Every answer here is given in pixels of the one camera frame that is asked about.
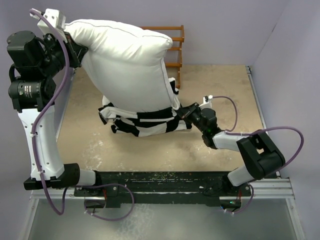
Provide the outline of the white pillow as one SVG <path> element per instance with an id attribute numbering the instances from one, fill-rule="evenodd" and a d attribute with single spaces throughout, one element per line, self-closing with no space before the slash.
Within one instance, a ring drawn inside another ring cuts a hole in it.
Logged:
<path id="1" fill-rule="evenodd" d="M 137 113 L 180 107 L 164 62 L 173 45 L 169 36 L 94 19 L 74 20 L 65 31 L 76 44 L 88 48 L 82 67 L 115 107 Z"/>

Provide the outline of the black white checkered pillowcase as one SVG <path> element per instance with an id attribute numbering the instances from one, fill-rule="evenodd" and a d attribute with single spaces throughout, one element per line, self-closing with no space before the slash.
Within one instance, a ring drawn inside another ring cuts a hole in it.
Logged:
<path id="1" fill-rule="evenodd" d="M 98 114 L 104 125 L 112 121 L 111 130 L 114 134 L 148 137 L 192 128 L 172 107 L 152 112 L 130 112 L 114 106 L 106 96 L 102 98 Z"/>

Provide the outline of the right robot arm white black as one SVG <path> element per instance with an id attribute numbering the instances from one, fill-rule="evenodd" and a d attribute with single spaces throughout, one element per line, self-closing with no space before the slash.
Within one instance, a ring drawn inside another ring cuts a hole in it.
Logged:
<path id="1" fill-rule="evenodd" d="M 229 172 L 222 183 L 222 190 L 228 196 L 235 195 L 240 185 L 261 180 L 286 163 L 281 151 L 265 132 L 232 135 L 218 127 L 213 109 L 201 108 L 196 102 L 176 112 L 182 120 L 199 129 L 207 147 L 240 153 L 243 166 Z"/>

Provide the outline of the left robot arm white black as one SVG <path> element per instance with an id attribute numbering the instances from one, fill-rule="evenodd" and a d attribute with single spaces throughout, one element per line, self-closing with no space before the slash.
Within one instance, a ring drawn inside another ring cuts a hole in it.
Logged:
<path id="1" fill-rule="evenodd" d="M 13 60 L 8 94 L 23 124 L 31 160 L 30 177 L 23 185 L 27 191 L 85 186 L 91 196 L 98 196 L 103 184 L 96 173 L 77 163 L 64 164 L 57 146 L 55 95 L 60 90 L 54 76 L 61 70 L 79 68 L 88 51 L 69 33 L 65 37 L 66 41 L 59 43 L 51 33 L 39 38 L 24 30 L 7 38 L 7 52 Z"/>

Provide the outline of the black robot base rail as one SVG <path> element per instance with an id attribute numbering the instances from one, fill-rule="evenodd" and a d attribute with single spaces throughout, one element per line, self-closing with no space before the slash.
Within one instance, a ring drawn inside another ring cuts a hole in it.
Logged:
<path id="1" fill-rule="evenodd" d="M 121 204 L 201 204 L 239 208 L 252 191 L 247 183 L 232 186 L 226 171 L 104 171 L 97 172 L 97 189 L 77 187 L 76 197 Z"/>

